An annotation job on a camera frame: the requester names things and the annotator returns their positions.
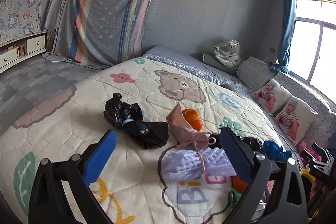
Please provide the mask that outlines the purple foam net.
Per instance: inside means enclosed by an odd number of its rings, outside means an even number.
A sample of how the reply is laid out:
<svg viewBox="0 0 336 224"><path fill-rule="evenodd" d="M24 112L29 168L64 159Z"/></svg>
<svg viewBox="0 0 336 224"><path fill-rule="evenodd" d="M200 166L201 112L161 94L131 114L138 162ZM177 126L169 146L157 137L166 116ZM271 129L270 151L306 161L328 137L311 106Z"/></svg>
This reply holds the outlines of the purple foam net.
<svg viewBox="0 0 336 224"><path fill-rule="evenodd" d="M222 148L200 151L173 149L161 162L165 182L191 181L203 174L232 177L236 172Z"/></svg>

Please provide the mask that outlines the window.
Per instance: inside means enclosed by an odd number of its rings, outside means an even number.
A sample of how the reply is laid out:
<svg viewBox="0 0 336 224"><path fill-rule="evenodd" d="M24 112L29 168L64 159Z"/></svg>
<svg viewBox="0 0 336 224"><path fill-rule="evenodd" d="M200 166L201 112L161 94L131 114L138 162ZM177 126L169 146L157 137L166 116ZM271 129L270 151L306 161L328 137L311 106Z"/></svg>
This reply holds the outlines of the window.
<svg viewBox="0 0 336 224"><path fill-rule="evenodd" d="M335 105L335 0L295 0L289 70Z"/></svg>

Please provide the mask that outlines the striped sheet covered wardrobe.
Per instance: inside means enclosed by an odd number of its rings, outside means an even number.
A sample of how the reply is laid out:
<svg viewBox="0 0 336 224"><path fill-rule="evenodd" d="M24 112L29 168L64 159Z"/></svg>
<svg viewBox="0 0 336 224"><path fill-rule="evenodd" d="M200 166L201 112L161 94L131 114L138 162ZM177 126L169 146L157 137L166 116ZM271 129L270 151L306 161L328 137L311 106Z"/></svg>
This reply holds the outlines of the striped sheet covered wardrobe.
<svg viewBox="0 0 336 224"><path fill-rule="evenodd" d="M151 0L61 0L46 59L93 69L138 57Z"/></svg>

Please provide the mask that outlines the baby print pillow far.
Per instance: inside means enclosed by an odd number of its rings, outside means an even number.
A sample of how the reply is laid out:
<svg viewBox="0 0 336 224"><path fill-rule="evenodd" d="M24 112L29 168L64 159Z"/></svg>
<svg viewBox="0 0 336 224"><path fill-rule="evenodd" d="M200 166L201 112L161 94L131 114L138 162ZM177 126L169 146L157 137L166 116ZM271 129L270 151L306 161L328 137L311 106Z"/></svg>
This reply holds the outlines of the baby print pillow far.
<svg viewBox="0 0 336 224"><path fill-rule="evenodd" d="M252 93L252 97L268 114L274 115L285 106L291 93L276 80L271 79Z"/></svg>

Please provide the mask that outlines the baby print pillow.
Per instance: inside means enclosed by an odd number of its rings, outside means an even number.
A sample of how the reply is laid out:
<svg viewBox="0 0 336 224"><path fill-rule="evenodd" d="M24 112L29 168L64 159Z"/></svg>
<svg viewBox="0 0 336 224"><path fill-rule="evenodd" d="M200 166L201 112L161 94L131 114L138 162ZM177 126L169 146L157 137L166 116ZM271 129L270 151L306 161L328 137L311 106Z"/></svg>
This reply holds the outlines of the baby print pillow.
<svg viewBox="0 0 336 224"><path fill-rule="evenodd" d="M276 80L271 79L252 93L252 97L268 114L274 115L285 106L291 93Z"/></svg>
<svg viewBox="0 0 336 224"><path fill-rule="evenodd" d="M297 146L317 117L318 112L303 100L292 96L273 120Z"/></svg>

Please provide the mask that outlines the white tiger plush toy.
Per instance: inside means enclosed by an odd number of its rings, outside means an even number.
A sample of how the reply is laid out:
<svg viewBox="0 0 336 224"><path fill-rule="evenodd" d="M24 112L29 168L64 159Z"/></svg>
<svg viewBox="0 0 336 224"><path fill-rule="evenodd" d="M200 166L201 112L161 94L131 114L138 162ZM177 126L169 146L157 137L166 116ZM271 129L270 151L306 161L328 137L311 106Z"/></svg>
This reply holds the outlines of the white tiger plush toy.
<svg viewBox="0 0 336 224"><path fill-rule="evenodd" d="M215 45L214 54L220 63L235 71L242 62L240 43L236 39L229 39Z"/></svg>

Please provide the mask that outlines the grey cushion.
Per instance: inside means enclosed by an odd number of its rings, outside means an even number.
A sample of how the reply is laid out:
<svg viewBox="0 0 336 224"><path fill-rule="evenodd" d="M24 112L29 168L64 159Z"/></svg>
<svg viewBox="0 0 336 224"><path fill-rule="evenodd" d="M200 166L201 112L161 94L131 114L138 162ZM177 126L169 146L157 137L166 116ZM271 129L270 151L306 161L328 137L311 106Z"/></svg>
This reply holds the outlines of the grey cushion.
<svg viewBox="0 0 336 224"><path fill-rule="evenodd" d="M276 75L270 71L267 63L252 56L240 64L236 73L253 92L262 88Z"/></svg>

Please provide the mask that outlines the pink cloth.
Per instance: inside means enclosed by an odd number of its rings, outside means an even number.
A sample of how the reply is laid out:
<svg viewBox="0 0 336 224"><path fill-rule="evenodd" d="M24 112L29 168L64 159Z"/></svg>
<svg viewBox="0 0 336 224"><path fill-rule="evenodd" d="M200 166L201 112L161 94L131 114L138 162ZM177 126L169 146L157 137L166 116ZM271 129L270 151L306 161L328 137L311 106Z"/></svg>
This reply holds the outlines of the pink cloth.
<svg viewBox="0 0 336 224"><path fill-rule="evenodd" d="M303 140L298 144L298 146L297 146L297 151L298 151L298 153L299 153L299 155L300 155L300 157L301 157L302 162L303 162L305 165L308 164L308 161L307 161L307 160L303 157L303 155L302 155L302 153L303 153L304 150L307 150L308 153L310 153L310 154L311 154L317 161L322 161L322 157L320 157L318 153L316 153L316 152L312 151L311 149L309 149L309 148L307 147L307 142L306 142L306 140L303 139Z"/></svg>

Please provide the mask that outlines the yellow trash bin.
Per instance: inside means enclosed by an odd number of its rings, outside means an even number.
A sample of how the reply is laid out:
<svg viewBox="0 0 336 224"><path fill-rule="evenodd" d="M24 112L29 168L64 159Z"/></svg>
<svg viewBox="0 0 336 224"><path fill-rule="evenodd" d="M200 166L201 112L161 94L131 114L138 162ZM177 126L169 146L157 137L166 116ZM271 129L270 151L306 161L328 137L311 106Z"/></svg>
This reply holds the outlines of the yellow trash bin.
<svg viewBox="0 0 336 224"><path fill-rule="evenodd" d="M308 186L313 185L315 178L309 173L308 170L306 169L301 170L300 176L301 176L301 180L304 185L308 185Z"/></svg>

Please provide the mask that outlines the blue curtain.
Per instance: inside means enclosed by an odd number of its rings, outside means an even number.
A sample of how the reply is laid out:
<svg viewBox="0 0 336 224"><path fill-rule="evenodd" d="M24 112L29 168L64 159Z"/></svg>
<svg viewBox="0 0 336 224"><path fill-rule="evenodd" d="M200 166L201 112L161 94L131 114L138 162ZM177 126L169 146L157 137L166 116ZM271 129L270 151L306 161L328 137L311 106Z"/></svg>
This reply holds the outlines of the blue curtain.
<svg viewBox="0 0 336 224"><path fill-rule="evenodd" d="M291 40L295 25L296 0L283 0L283 15L281 38L278 45L277 63L269 63L268 68L273 73L289 74Z"/></svg>

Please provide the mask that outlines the cartoon quilted blanket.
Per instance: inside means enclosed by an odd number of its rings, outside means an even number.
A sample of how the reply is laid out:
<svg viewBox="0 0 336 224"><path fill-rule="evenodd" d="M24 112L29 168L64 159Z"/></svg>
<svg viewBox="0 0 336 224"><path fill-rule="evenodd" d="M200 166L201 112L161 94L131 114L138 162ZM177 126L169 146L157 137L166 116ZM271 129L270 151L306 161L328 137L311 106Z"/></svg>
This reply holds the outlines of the cartoon quilted blanket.
<svg viewBox="0 0 336 224"><path fill-rule="evenodd" d="M204 131L228 126L238 136L280 143L268 117L251 99L190 73L148 59L132 59L82 80L19 118L1 136L1 192L16 216L28 221L31 188L40 161L68 160L97 143L111 125L103 112L120 93L149 122L163 122L180 105L195 110ZM114 223L222 223L230 213L231 179L203 174L168 184L161 161L175 150L143 149L116 131L117 145L90 188Z"/></svg>

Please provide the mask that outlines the white drawer cabinet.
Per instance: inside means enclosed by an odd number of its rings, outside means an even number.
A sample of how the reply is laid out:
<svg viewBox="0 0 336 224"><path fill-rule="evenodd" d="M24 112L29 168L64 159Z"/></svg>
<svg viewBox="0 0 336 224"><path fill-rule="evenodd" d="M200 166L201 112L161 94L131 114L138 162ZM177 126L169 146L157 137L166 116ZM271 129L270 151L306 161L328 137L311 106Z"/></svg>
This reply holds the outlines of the white drawer cabinet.
<svg viewBox="0 0 336 224"><path fill-rule="evenodd" d="M17 38L1 45L0 73L46 51L47 32Z"/></svg>

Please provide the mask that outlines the small black plastic bag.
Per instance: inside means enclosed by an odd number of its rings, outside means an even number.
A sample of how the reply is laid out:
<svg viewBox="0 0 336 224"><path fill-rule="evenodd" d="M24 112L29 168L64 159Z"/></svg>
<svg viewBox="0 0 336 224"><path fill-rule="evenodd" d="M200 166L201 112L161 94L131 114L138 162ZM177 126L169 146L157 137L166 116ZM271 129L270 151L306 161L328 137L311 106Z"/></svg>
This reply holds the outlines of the small black plastic bag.
<svg viewBox="0 0 336 224"><path fill-rule="evenodd" d="M139 104L123 102L120 93L114 93L105 103L104 118L113 127L127 133L143 149L159 148L167 144L168 123L144 121Z"/></svg>

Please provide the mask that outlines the baby print pillow near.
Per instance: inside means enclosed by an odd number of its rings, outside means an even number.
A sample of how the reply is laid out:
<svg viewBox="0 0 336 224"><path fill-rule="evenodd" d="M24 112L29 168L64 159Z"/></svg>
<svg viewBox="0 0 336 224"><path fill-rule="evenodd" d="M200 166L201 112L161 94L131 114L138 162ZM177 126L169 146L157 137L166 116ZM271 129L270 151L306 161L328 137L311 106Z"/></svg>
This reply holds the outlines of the baby print pillow near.
<svg viewBox="0 0 336 224"><path fill-rule="evenodd" d="M317 117L318 112L303 100L292 96L273 120L297 146Z"/></svg>

